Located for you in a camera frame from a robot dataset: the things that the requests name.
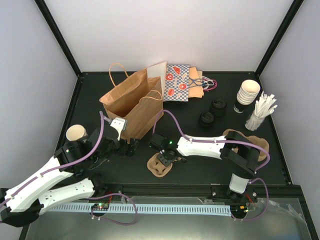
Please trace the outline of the brown pulp cup carrier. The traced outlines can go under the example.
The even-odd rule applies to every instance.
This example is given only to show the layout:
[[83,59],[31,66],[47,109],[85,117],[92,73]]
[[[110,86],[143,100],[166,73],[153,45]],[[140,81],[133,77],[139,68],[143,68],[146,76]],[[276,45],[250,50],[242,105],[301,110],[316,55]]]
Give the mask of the brown pulp cup carrier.
[[147,161],[147,168],[148,170],[157,178],[162,178],[167,175],[173,167],[171,163],[169,166],[164,166],[157,156],[160,153],[154,154],[148,161]]

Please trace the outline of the large brown paper bag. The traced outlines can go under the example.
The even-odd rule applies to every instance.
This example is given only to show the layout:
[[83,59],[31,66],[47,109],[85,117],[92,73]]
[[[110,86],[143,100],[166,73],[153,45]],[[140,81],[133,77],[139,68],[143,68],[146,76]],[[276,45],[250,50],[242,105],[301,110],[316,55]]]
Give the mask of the large brown paper bag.
[[163,110],[162,82],[160,76],[149,77],[148,70],[142,69],[113,88],[99,101],[109,118],[123,118],[127,121],[120,137],[127,141],[141,139],[154,126],[157,115]]

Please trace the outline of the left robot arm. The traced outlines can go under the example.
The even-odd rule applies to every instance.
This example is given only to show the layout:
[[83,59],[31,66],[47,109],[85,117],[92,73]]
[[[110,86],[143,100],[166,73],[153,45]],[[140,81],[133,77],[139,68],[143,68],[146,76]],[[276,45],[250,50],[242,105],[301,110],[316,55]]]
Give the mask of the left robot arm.
[[106,125],[91,135],[67,141],[36,173],[13,188],[0,190],[0,222],[16,228],[31,224],[48,210],[69,202],[103,199],[108,187],[93,173],[112,155],[131,157],[139,139],[122,139]]

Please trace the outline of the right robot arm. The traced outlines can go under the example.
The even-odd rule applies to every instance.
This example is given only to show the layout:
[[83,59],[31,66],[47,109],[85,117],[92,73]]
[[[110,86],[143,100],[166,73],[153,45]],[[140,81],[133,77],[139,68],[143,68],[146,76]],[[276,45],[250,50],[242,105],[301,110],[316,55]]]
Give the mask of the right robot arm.
[[195,137],[182,135],[178,138],[168,138],[153,134],[149,146],[159,151],[156,159],[170,166],[175,161],[186,161],[186,157],[210,157],[225,161],[232,169],[229,187],[223,194],[224,199],[239,203],[246,195],[246,188],[258,170],[257,163],[260,153],[269,152],[261,146],[253,144],[235,131],[218,137]]

